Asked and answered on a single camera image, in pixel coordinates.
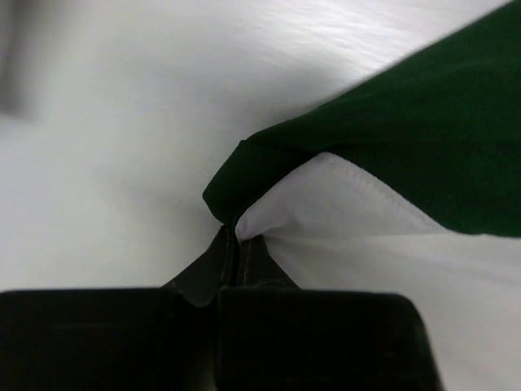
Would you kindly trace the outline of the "white green Charlie Brown shirt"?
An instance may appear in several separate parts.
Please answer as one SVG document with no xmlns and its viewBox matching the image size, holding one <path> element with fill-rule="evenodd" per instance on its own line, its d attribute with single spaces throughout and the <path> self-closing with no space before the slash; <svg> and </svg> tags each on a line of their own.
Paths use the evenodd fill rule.
<svg viewBox="0 0 521 391">
<path fill-rule="evenodd" d="M 520 307 L 520 4 L 243 140 L 204 191 L 301 286 Z"/>
</svg>

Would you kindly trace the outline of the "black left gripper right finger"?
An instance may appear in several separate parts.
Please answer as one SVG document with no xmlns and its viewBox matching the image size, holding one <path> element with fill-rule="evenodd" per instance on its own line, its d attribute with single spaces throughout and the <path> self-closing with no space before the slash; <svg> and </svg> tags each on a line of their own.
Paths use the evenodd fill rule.
<svg viewBox="0 0 521 391">
<path fill-rule="evenodd" d="M 220 390 L 440 390 L 424 322 L 394 293 L 304 290 L 257 236 L 217 297 Z"/>
</svg>

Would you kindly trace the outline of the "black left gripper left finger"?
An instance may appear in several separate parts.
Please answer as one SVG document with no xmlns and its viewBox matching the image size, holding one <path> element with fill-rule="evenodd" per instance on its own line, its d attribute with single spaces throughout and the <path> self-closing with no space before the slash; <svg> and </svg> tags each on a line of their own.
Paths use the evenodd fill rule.
<svg viewBox="0 0 521 391">
<path fill-rule="evenodd" d="M 159 288 L 1 295 L 4 390 L 181 390 L 212 334 L 212 303 L 237 248 L 222 227 Z"/>
</svg>

